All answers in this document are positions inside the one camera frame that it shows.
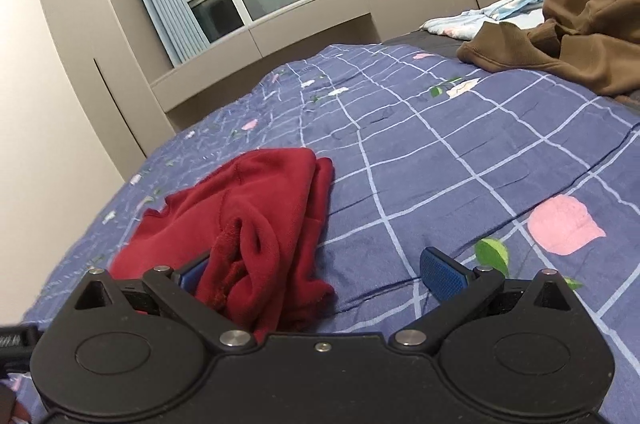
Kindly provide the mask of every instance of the blue gripper pad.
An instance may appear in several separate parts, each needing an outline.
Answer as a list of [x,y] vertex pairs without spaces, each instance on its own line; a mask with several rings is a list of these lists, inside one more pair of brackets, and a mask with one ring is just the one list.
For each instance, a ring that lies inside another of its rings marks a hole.
[[207,268],[207,263],[209,263],[208,251],[196,260],[191,261],[191,263],[174,271],[172,278],[181,289],[186,290],[193,296],[200,282],[200,278],[202,278],[202,274]]
[[420,279],[442,303],[468,287],[475,275],[435,247],[427,247],[420,255]]

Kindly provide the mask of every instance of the green leaf print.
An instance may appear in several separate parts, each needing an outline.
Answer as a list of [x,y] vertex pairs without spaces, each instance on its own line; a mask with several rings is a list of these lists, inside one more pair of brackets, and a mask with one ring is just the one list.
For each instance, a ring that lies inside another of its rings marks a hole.
[[564,281],[569,286],[571,290],[578,290],[580,287],[584,287],[582,283],[580,283],[577,279],[569,278],[568,276],[563,276]]
[[476,260],[480,265],[488,265],[499,270],[505,277],[509,275],[509,251],[500,240],[484,238],[476,243]]

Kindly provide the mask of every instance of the mattress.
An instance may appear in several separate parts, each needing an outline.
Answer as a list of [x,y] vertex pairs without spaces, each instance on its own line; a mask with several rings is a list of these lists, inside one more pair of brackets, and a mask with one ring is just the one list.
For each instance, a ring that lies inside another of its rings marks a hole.
[[462,43],[462,41],[457,39],[430,34],[424,30],[418,30],[398,38],[390,39],[384,44],[389,47],[396,45],[411,45],[418,47],[425,52],[439,54],[446,58],[455,58],[456,51]]
[[[388,336],[436,305],[417,279],[425,247],[473,266],[474,245],[491,237],[504,245],[509,276],[556,268],[582,285],[616,359],[604,415],[638,422],[639,121],[548,74],[488,74],[405,44],[330,46],[157,150],[56,267],[26,320],[46,328],[87,269],[107,267],[165,195],[248,150],[306,146],[335,166],[317,268],[337,296],[315,330]],[[14,387],[41,415],[28,377]]]

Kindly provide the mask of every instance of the built-in cabinet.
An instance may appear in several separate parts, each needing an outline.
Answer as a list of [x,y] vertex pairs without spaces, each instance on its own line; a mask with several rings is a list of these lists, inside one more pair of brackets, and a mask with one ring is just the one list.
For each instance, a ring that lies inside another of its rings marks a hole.
[[221,106],[222,97],[240,97],[281,64],[334,42],[385,41],[427,19],[478,6],[476,0],[302,0],[170,68],[142,0],[41,1],[78,99],[125,178],[176,129]]
[[124,177],[174,136],[110,0],[40,0],[69,80]]

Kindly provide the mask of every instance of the circular cover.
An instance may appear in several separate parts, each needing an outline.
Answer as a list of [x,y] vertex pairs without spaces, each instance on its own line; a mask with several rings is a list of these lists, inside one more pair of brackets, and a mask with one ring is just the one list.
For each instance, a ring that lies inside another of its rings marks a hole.
[[177,398],[199,377],[206,353],[188,328],[135,312],[116,322],[100,317],[100,309],[95,317],[87,312],[76,332],[45,334],[34,350],[31,375],[50,409],[89,418],[139,415]]
[[607,345],[549,312],[463,325],[444,341],[440,365],[465,396],[498,414],[564,418],[593,410],[613,374]]

